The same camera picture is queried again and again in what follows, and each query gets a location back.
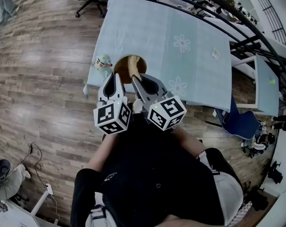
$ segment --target light blue tablecloth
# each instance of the light blue tablecloth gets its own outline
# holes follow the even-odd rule
[[[256,55],[258,70],[258,109],[266,115],[278,116],[279,79],[272,69]]]
[[[212,56],[213,51],[219,58]],[[182,100],[229,111],[232,69],[227,35],[189,14],[145,0],[109,0],[94,57],[112,64],[139,55],[147,74],[159,78]],[[91,67],[88,85],[103,78]],[[125,85],[134,92],[131,84]]]

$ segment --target small doll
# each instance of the small doll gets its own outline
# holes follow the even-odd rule
[[[107,54],[97,56],[91,65],[94,65],[104,78],[107,78],[113,71],[111,68],[113,64],[111,64],[110,57]]]

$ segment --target power strip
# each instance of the power strip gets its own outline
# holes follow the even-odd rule
[[[48,193],[49,193],[50,195],[53,195],[53,194],[54,194],[54,192],[53,192],[53,188],[52,188],[52,186],[51,186],[49,183],[47,183],[47,184],[46,184],[46,187],[47,187],[47,191],[48,191]]]

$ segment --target table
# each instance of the table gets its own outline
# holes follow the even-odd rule
[[[217,60],[214,49],[220,54]],[[139,55],[146,61],[146,73],[181,100],[230,110],[228,37],[198,18],[151,1],[109,0],[93,60],[105,53],[113,65],[125,55]],[[86,87],[102,82],[91,66]],[[131,84],[125,90],[134,92]]]
[[[239,66],[248,62],[255,63],[256,100],[254,104],[237,104],[242,108],[258,109],[257,114],[278,116],[279,111],[279,79],[272,69],[259,56],[252,56],[234,63]]]
[[[16,205],[11,200],[2,201],[7,205],[8,211],[0,212],[0,226],[10,227],[56,227],[58,219],[55,220],[54,224],[47,222],[36,216],[37,211],[45,201],[49,192],[46,190],[41,196],[37,204],[34,206],[31,212]]]

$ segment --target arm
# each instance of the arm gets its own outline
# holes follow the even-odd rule
[[[108,156],[110,155],[112,149],[116,145],[118,140],[118,134],[107,135],[95,155],[90,159],[87,164],[87,168],[93,169],[97,172],[101,172],[104,163],[106,162]]]
[[[194,157],[198,157],[204,150],[206,150],[206,147],[200,141],[189,135],[180,126],[177,126],[172,134],[177,137],[181,146]]]
[[[72,227],[85,226],[86,219],[96,204],[95,192],[100,185],[100,172],[117,139],[118,135],[107,135],[87,167],[78,172],[71,205]]]

